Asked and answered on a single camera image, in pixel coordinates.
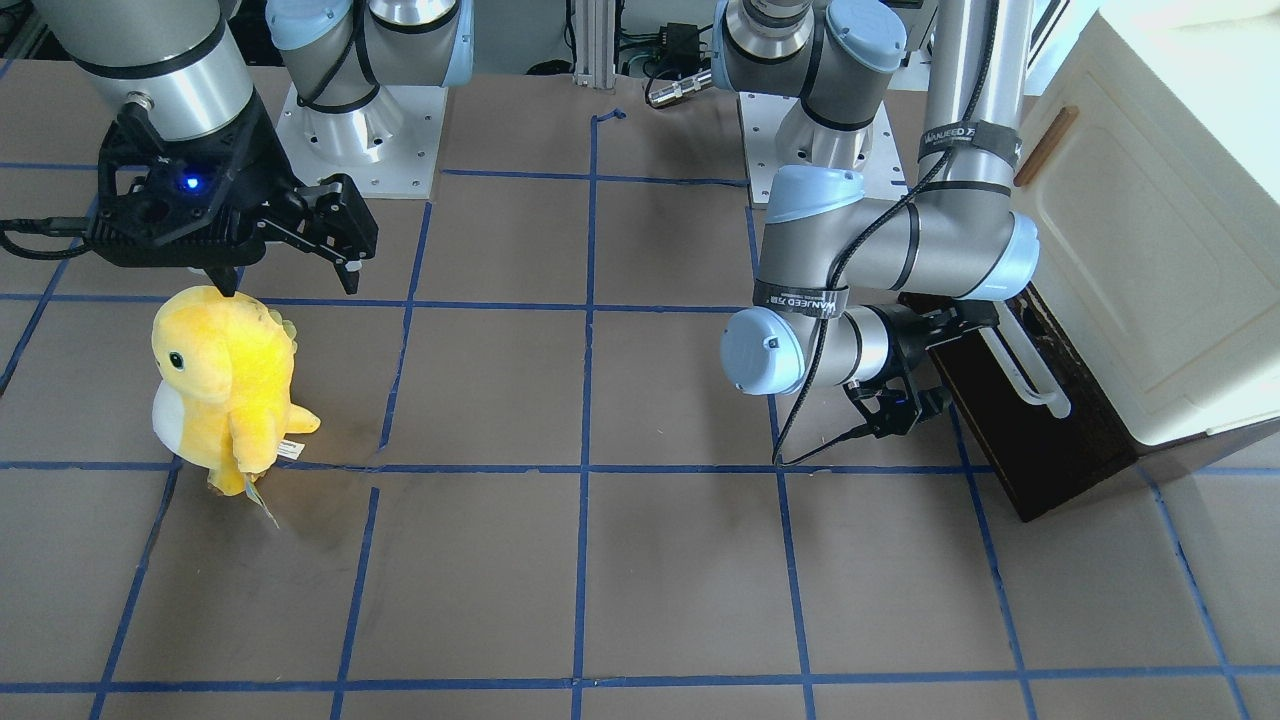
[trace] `white cabinet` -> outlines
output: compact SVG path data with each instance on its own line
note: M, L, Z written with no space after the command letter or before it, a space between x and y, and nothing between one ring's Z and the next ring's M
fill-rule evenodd
M1280 1L1112 5L1023 126L1079 108L1033 283L1139 442L1280 415Z

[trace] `grid of blue tape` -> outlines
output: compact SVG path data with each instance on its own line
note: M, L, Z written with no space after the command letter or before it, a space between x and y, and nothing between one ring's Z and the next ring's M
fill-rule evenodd
M0 67L0 78L8 72L10 63ZM595 465L590 462L590 411L591 411L591 343L595 311L614 313L710 313L730 314L739 307L716 306L639 306L639 305L596 305L595 304L595 231L596 231L596 188L600 182L623 183L659 183L659 184L722 184L732 187L745 187L744 181L723 178L646 178L631 176L609 176L598 172L598 126L611 119L622 119L625 113L614 110L603 117L590 119L590 173L525 173L525 172L494 172L494 170L461 170L445 169L444 174L456 176L483 176L506 178L536 178L536 179L572 179L589 182L589 228L588 228L588 283L586 301L579 304L522 304L522 302L453 302L453 301L424 301L415 300L415 292L421 275L422 260L426 250L430 228L431 205L426 204L422 215L419 246L415 255L413 270L410 281L408 293L404 301L394 300L361 300L361 299L270 299L262 300L274 305L319 305L319 306L371 306L371 307L402 307L403 336L399 351L399 366L397 369L394 384L387 400L387 415L383 427L381 445L390 438L394 420L396 400L399 387L401 370L403 369L404 354L407 351L413 310L417 307L467 307L492 310L541 310L541 311L581 311L585 313L584 328L584 380L582 380L582 451L579 465L330 465L319 462L282 462L280 466L293 470L326 470L342 469L356 473L526 473L539 470L544 473L579 474L579 534L577 534L577 564L575 588L575 623L573 623L573 673L570 678L474 678L474 679L394 679L394 680L348 680L347 670L351 664L351 653L356 642L356 630L360 618L360 606L364 594L364 579L369 566L369 555L372 543L375 523L378 516L379 491L371 488L369 497L369 512L362 536L360 557L356 570L355 587L352 589L351 609L347 618L342 657L339 670L334 680L323 682L241 682L241 680L215 680L215 682L116 682L113 675L128 633L133 609L137 603L143 579L146 577L151 548L159 536L160 525L164 520L169 501L173 497L174 483L182 464L178 459L172 462L91 462L91 461L22 461L0 460L0 470L27 469L27 470L64 470L84 469L99 471L165 471L166 480L161 493L160 506L156 511L151 533L147 537L142 556L138 561L129 594L125 600L119 626L116 629L111 650L108 656L102 678L97 683L0 683L0 694L61 694L61 693L91 693L93 705L90 720L97 720L108 694L111 693L165 693L165 692L329 692L333 693L330 719L342 716L343 698L351 692L376 692L376 691L447 691L447 689L549 689L570 691L572 693L571 717L579 720L582 711L582 691L585 688L671 688L671 687L741 687L741 685L792 685L800 687L804 693L805 716L809 720L817 719L813 688L817 685L852 685L852 684L906 684L906 683L991 683L991 682L1016 682L1023 692L1027 716L1036 720L1036 702L1032 693L1032 682L1043 680L1075 680L1075 679L1102 679L1102 678L1197 678L1221 676L1231 689L1239 715L1249 720L1249 711L1244 703L1238 676L1248 675L1280 675L1280 665L1231 665L1222 651L1221 641L1217 635L1208 607L1199 592L1199 585L1192 573L1190 564L1181 550L1181 542L1174 527L1169 510L1165 507L1164 496L1160 488L1149 480L1148 486L1155 502L1160 507L1166 530L1170 536L1175 552L1180 560L1192 596L1197 603L1212 647L1217 655L1219 664L1211 666L1162 666L1162 667L1083 667L1083 669L1028 669L1023 661L1018 630L1014 623L1012 611L1005 593L1004 580L1000 574L1000 561L995 542L987 523L982 496L978 491L977 475L989 473L991 468L973 465L965 447L960 429L960 419L955 410L951 411L951 423L955 433L960 465L955 466L800 466L778 471L772 465ZM93 165L78 164L49 164L49 163L0 163L0 169L38 169L38 170L95 170ZM756 250L756 228L750 206L745 209L748 224L748 243L751 258L751 268L759 265ZM14 347L5 365L4 375L0 377L0 388L4 388L13 377L14 370L22 357L23 350L31 340L36 325L40 323L45 309L50 302L152 302L159 304L166 300L161 296L114 296L114 295L54 295L54 291L65 272L67 261L59 263L51 279L42 293L0 293L0 301L35 301L36 309L28 320L18 345ZM774 398L768 398L769 423L773 438L778 434L778 410ZM963 475L969 486L978 532L982 536L983 547L987 553L992 582L996 588L996 597L1000 603L1005 629L1009 635L1009 646L1014 670L983 670L983 671L945 671L945 673L855 673L831 674L813 673L809 665L808 639L805 632L804 606L800 594L800 579L796 568L795 546L791 533L790 503L787 497L787 475L808 474L817 470L833 471L837 474L928 474L928 475ZM783 548L786 551L787 582L792 603L792 619L796 634L796 652L799 657L799 674L776 675L695 675L695 676L627 676L627 678L586 678L584 673L584 647L586 633L586 553L588 553L588 511L590 496L590 475L593 473L658 473L658 474L700 474L700 473L749 473L749 474L774 474L777 479L778 507L781 512L781 525L783 534ZM1280 477L1280 468L1211 468L1208 474L1231 475L1275 475Z

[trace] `cable connector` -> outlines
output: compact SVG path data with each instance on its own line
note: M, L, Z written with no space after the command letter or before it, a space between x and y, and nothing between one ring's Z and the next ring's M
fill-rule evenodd
M87 218L42 218L40 220L22 218L0 220L0 231L13 231L24 234L44 234L47 237L79 237L88 231Z
M690 95L705 90L712 86L712 72L701 70L692 77L686 77L684 79L676 81L667 87L660 87L649 92L649 105L653 108L666 108L667 105L675 105L681 100L689 97Z

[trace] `black cable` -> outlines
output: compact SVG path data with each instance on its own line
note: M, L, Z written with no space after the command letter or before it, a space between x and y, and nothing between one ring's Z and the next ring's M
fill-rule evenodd
M15 231L28 234L47 234L50 237L72 237L83 234L88 229L88 220L84 218L45 218L42 220L0 220L0 247L23 260L67 260L78 258L90 251L87 245L68 247L67 250L31 250L14 241L4 231Z
M577 35L573 32L573 0L564 0L564 32L561 36L564 38L564 45L568 46L573 67L577 68Z
M974 81L973 91L969 95L969 102L968 105L965 105L964 115L961 118L961 122L966 123L973 119L973 113L978 108L978 99L982 95L983 87L987 85L987 73L991 70L991 56L996 49L996 20L1000 15L1000 0L992 0L988 8L989 12L987 13L987 38L982 49L982 63L978 65L979 67L978 77ZM856 252L858 249L861 247L863 243L867 242L867 240L876 233L876 231L881 229L891 219L893 219L893 217L897 215L897 213L900 213L902 208L906 208L906 205L910 204L915 199L915 196L920 193L920 190L929 182L932 182L933 178L937 177L940 172L942 172L942 168L951 161L954 154L955 154L955 147L954 146L947 147L942 152L942 156L938 158L938 161L933 164L933 168L931 168L929 172L925 173L924 177L922 177L919 182L916 182L915 186L911 187L910 191L908 191L906 195L900 197L897 202L895 202L888 208L888 210L884 210L884 213L882 213L881 217L876 218L876 220L872 224L867 225L867 229L859 233L858 237L855 237L854 241L850 242L849 246L845 247L845 250L841 251L840 255L837 255L836 264L832 268L831 275L828 277L827 281L827 290L836 290L836 283L840 282L840 277L845 273L845 266L849 265L849 260L854 256L854 252ZM826 450L836 445L837 442L842 442L844 439L849 439L849 437L852 437L850 436L850 433L845 433L840 438L836 438L817 450L809 451L795 460L791 461L782 460L782 443L786 442L787 436L791 433L791 428L792 425L795 425L796 416L800 414L800 407L804 405L804 401L808 397L809 391L813 388L814 379L817 379L818 377L818 363L822 361L822 351L827 345L828 323L829 320L826 319L818 320L818 338L817 342L814 343L813 361L809 364L809 372L805 374L805 380L804 384L800 387L800 393L796 395L796 402L795 405L791 406L791 413L787 414L787 420L786 423L783 423L782 430L778 433L778 439L777 442L773 443L773 464L778 468L794 466L797 462L813 457L819 451Z
M347 37L347 45L343 46L342 54L334 60L329 69L325 70L324 77L316 83L315 91L311 92L311 97L303 99L302 92L298 91L298 108L307 108L316 101L317 97L324 95L324 91L333 82L333 78L338 76L338 70L346 64L347 58L351 56L351 49L356 46L357 35L364 32L364 18L365 18L365 0L355 0L351 5L351 36Z
M618 51L621 53L623 50L635 50L636 47L657 47L657 46L658 46L658 38L654 37L653 40L641 40L636 42L627 42L625 45L618 45Z

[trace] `wooden handle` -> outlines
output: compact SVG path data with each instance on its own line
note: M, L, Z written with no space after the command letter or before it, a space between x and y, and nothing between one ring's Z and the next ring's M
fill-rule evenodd
M1075 118L1080 117L1080 109L1075 105L1068 105L1057 111L1057 117L1053 122L1048 124L1048 129L1044 131L1044 136L1036 145L1036 150L1027 156L1027 161L1023 163L1023 169L1018 170L1014 176L1014 187L1025 187L1036 179L1044 163L1048 161L1050 155L1057 150L1062 138L1066 137L1066 131L1070 129L1071 123Z

